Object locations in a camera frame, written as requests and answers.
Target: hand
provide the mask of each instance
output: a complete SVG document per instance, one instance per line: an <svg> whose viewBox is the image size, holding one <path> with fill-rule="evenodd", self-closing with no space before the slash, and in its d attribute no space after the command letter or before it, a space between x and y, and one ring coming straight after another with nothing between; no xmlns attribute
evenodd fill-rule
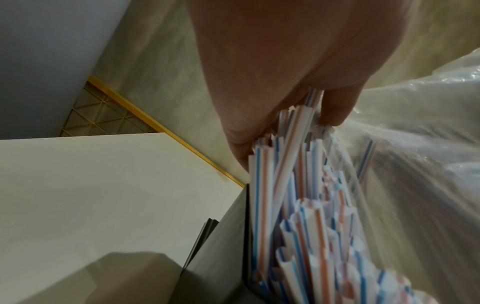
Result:
<svg viewBox="0 0 480 304"><path fill-rule="evenodd" d="M228 144L248 168L278 113L324 90L337 126L400 44L419 0L189 0L200 59Z"/></svg>

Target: gold trim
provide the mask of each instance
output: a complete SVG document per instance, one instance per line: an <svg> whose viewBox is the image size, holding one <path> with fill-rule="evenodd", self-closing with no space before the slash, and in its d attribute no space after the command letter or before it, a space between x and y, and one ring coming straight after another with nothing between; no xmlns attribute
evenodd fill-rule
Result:
<svg viewBox="0 0 480 304"><path fill-rule="evenodd" d="M213 168L217 169L220 173L234 181L236 184L238 184L240 187L244 188L245 185L240 183L236 178L228 174L225 170L222 168L218 167L216 164L214 164L211 160L206 158L203 154L201 154L199 151L194 149L191 145L186 143L183 139L175 135L172 131L164 127L162 124L160 124L158 121L150 117L147 113L144 111L140 110L136 105L132 104L130 101L122 97L119 93L116 91L112 90L111 88L107 87L103 82L101 82L98 78L94 76L90 76L88 78L88 82L90 82L92 85L94 85L97 89L100 91L104 92L107 96L118 102L122 107L130 111L132 114L140 118L143 122L145 122L147 125L149 125L152 129L156 130L159 133L166 133L178 143L180 143L182 146L186 147L190 151L192 151L196 156L199 158L203 159L205 162L207 162L209 165L211 165Z"/></svg>

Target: metal grid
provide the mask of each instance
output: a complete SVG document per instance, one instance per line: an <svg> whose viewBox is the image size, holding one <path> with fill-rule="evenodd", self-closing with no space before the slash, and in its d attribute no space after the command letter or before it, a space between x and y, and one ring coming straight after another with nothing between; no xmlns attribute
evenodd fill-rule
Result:
<svg viewBox="0 0 480 304"><path fill-rule="evenodd" d="M139 133L157 131L87 82L77 97L60 136Z"/></svg>

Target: plastic bag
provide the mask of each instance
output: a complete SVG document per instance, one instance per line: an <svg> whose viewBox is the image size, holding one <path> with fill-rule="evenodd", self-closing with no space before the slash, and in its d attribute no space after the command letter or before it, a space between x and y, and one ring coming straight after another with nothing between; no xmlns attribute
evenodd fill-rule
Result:
<svg viewBox="0 0 480 304"><path fill-rule="evenodd" d="M384 267L441 303L480 297L480 51L365 90L339 127Z"/></svg>

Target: bundle of straws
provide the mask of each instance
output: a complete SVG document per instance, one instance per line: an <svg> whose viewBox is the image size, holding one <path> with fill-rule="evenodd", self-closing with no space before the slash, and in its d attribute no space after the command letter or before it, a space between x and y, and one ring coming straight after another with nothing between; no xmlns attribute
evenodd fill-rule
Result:
<svg viewBox="0 0 480 304"><path fill-rule="evenodd" d="M252 279L285 303L437 303L370 261L348 181L356 176L339 170L333 130L312 125L321 98L311 90L281 111L277 134L249 157Z"/></svg>

